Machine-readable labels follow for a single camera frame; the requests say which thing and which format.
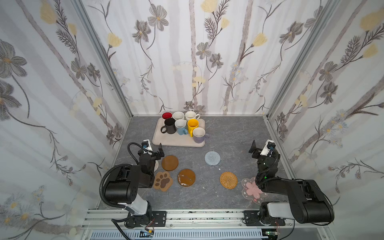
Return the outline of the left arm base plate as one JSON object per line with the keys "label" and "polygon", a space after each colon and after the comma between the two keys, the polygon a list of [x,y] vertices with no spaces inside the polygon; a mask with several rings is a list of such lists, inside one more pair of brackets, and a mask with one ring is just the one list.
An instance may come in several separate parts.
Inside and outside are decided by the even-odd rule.
{"label": "left arm base plate", "polygon": [[124,226],[128,229],[136,227],[165,227],[166,219],[166,211],[152,211],[142,216],[129,216],[129,218],[124,222]]}

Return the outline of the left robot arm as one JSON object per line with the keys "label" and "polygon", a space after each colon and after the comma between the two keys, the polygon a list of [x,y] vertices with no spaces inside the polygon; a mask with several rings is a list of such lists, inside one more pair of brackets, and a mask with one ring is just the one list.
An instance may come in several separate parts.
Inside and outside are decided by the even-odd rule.
{"label": "left robot arm", "polygon": [[113,208],[128,211],[123,220],[112,220],[115,225],[123,222],[126,228],[148,226],[154,221],[151,204],[138,194],[138,189],[150,189],[155,181],[156,161],[165,156],[160,144],[156,152],[149,141],[129,143],[128,153],[135,164],[119,164],[109,169],[102,177],[99,194],[102,202]]}

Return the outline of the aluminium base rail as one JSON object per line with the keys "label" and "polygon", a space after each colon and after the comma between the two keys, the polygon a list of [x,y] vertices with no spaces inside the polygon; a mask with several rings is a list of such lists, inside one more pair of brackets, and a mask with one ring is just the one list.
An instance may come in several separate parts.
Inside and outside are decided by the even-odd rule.
{"label": "aluminium base rail", "polygon": [[[164,230],[176,229],[247,229],[243,209],[166,210]],[[111,219],[124,219],[125,210],[89,210],[81,230],[114,230]]]}

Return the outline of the white mug back middle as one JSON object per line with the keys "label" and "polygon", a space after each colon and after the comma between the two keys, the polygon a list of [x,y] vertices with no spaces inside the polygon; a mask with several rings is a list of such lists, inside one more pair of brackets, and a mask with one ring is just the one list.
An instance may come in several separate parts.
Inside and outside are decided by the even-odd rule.
{"label": "white mug back middle", "polygon": [[185,114],[183,112],[174,112],[173,115],[172,115],[172,118],[175,119],[176,121],[177,120],[184,120],[185,119]]}

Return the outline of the rattan woven round coaster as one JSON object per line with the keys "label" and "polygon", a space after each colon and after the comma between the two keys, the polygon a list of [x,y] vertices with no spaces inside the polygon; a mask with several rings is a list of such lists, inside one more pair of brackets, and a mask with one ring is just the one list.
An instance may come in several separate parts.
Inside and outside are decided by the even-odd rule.
{"label": "rattan woven round coaster", "polygon": [[238,184],[238,178],[232,172],[224,172],[220,176],[220,183],[224,188],[233,190]]}

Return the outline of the black mug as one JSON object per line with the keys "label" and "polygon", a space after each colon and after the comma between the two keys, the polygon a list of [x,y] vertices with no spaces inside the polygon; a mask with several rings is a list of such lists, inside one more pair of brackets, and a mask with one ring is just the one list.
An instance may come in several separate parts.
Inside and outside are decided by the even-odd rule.
{"label": "black mug", "polygon": [[177,129],[175,126],[176,120],[173,118],[168,118],[164,121],[164,125],[161,127],[162,134],[174,134]]}

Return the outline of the white patterned round coaster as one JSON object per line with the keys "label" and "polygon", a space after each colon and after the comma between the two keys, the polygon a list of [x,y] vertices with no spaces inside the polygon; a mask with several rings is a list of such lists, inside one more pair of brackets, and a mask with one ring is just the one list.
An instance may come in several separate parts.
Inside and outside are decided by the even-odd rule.
{"label": "white patterned round coaster", "polygon": [[154,171],[157,171],[157,170],[158,170],[158,168],[159,168],[159,161],[158,161],[158,160],[156,160],[156,161],[155,161],[155,167],[154,167]]}

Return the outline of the beige serving tray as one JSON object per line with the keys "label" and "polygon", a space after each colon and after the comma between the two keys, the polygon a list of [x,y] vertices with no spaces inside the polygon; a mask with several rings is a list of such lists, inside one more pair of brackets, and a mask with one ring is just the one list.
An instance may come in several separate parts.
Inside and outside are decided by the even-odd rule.
{"label": "beige serving tray", "polygon": [[164,125],[164,119],[159,118],[155,128],[155,133],[152,139],[152,143],[155,145],[162,144],[163,146],[174,146],[174,147],[203,147],[206,143],[204,140],[202,143],[196,143],[193,138],[189,135],[175,134],[162,134],[161,127]]}

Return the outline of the glossy brown round coaster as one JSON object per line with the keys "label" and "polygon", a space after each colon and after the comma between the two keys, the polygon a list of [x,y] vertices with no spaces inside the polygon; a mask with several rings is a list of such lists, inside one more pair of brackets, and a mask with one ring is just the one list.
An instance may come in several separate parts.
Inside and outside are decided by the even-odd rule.
{"label": "glossy brown round coaster", "polygon": [[178,183],[182,187],[190,187],[196,181],[196,174],[190,169],[183,169],[178,173]]}

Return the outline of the blue woven round coaster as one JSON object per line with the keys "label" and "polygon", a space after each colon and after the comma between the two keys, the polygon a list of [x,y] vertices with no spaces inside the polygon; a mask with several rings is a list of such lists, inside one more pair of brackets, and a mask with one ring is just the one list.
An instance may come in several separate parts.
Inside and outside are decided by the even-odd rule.
{"label": "blue woven round coaster", "polygon": [[210,151],[205,154],[204,159],[208,165],[216,166],[221,161],[221,156],[215,151]]}

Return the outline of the light blue mug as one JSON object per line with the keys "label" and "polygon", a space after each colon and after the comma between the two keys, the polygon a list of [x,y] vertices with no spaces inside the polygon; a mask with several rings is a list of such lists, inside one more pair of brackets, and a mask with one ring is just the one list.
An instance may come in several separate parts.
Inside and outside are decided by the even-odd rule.
{"label": "light blue mug", "polygon": [[187,135],[188,132],[188,127],[187,127],[187,121],[184,119],[179,119],[175,121],[175,127],[177,129],[177,133],[180,136]]}

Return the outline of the pink flower silicone coaster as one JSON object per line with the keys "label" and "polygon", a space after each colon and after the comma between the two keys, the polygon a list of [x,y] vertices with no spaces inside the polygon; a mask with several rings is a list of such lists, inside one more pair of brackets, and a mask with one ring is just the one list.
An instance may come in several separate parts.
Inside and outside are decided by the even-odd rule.
{"label": "pink flower silicone coaster", "polygon": [[245,199],[251,200],[257,205],[261,205],[264,199],[268,196],[268,193],[264,193],[256,184],[256,178],[242,179],[241,184],[243,186],[242,195]]}

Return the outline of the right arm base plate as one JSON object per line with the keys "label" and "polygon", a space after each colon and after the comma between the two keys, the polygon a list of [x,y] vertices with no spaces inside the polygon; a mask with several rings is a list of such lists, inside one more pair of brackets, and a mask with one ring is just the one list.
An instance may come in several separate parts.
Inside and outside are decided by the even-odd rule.
{"label": "right arm base plate", "polygon": [[264,222],[261,222],[259,219],[259,211],[256,210],[246,210],[243,211],[244,218],[242,222],[247,226],[247,227],[281,227],[285,226],[286,223],[283,219],[271,219],[271,220],[266,220]]}

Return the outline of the left corner aluminium post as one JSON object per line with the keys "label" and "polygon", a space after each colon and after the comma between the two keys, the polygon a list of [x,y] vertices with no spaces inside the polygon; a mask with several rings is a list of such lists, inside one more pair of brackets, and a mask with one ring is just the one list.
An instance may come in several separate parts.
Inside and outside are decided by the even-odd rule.
{"label": "left corner aluminium post", "polygon": [[123,109],[125,111],[126,116],[131,119],[134,115],[126,101],[126,98],[123,94],[123,91],[119,85],[118,79],[116,78],[113,68],[111,66],[110,61],[108,60],[107,52],[103,48],[102,42],[100,41],[100,38],[98,37],[97,32],[95,31],[92,21],[90,20],[87,11],[84,7],[84,4],[82,1],[78,0],[72,0],[71,3],[73,4],[75,11],[78,15],[78,17],[81,20],[81,23],[83,24],[86,33],[93,45],[94,50],[96,51],[100,61],[102,62],[102,65],[104,69],[107,71],[107,75],[109,77],[109,80],[123,106]]}

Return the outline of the yellow mug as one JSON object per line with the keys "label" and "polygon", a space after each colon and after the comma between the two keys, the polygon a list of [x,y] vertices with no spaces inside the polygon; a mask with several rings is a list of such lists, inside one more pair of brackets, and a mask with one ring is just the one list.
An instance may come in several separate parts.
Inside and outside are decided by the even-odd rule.
{"label": "yellow mug", "polygon": [[190,137],[193,137],[193,131],[194,129],[199,127],[199,121],[196,119],[191,119],[191,120],[188,120],[187,124],[188,124],[188,133]]}

